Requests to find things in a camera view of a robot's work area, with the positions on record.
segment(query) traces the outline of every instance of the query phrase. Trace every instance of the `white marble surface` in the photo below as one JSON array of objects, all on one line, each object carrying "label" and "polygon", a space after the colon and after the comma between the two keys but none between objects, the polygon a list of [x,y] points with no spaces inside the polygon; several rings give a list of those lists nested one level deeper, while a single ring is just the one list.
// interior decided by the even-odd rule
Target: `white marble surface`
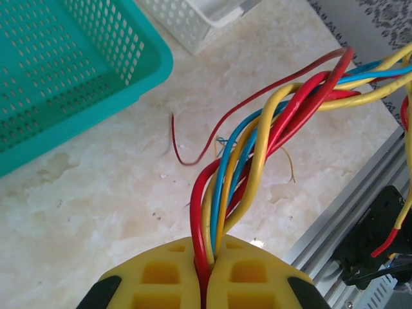
[{"label": "white marble surface", "polygon": [[[263,1],[228,34],[190,56],[171,46],[171,77],[139,103],[0,179],[2,308],[75,308],[106,270],[189,235],[195,158],[229,108],[338,48],[305,0]],[[333,63],[323,66],[332,68]],[[256,100],[219,130],[264,104]],[[380,102],[318,113],[268,161],[256,201],[231,234],[282,256],[397,127]]]}]

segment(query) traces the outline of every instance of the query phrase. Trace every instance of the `metal frame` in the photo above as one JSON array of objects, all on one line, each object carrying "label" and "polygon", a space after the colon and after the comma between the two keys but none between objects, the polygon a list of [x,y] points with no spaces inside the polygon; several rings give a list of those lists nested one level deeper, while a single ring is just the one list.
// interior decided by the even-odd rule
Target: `metal frame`
[{"label": "metal frame", "polygon": [[406,197],[409,175],[399,127],[283,258],[307,273],[332,308],[357,308],[365,292],[339,280],[333,251],[386,185]]}]

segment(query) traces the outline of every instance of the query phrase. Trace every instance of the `white plastic basket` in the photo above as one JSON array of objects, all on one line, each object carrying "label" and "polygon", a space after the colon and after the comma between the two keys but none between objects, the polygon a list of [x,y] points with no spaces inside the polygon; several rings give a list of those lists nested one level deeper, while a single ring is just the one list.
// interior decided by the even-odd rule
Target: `white plastic basket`
[{"label": "white plastic basket", "polygon": [[138,0],[187,50],[195,54],[261,0]]}]

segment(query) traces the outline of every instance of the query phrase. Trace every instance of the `teal plastic basket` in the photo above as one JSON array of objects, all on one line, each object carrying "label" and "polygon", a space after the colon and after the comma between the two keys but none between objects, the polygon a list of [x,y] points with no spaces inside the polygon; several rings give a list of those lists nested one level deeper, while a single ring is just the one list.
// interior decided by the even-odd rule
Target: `teal plastic basket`
[{"label": "teal plastic basket", "polygon": [[0,176],[136,102],[172,66],[133,0],[0,0]]}]

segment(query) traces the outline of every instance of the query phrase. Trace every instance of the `table surface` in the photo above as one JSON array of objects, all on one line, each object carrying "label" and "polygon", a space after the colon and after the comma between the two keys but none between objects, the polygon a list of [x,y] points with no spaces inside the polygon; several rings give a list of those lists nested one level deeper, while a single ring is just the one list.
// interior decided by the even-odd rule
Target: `table surface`
[{"label": "table surface", "polygon": [[[181,166],[171,112],[180,152],[192,160],[232,106],[339,47],[305,0],[263,1],[197,56],[160,32],[175,61],[164,84],[0,179],[3,308],[75,308],[105,271],[188,236],[192,184],[214,151]],[[230,117],[219,135],[266,98]],[[296,183],[278,151],[230,233],[283,256],[397,127],[381,102],[317,113],[285,145]]]}]

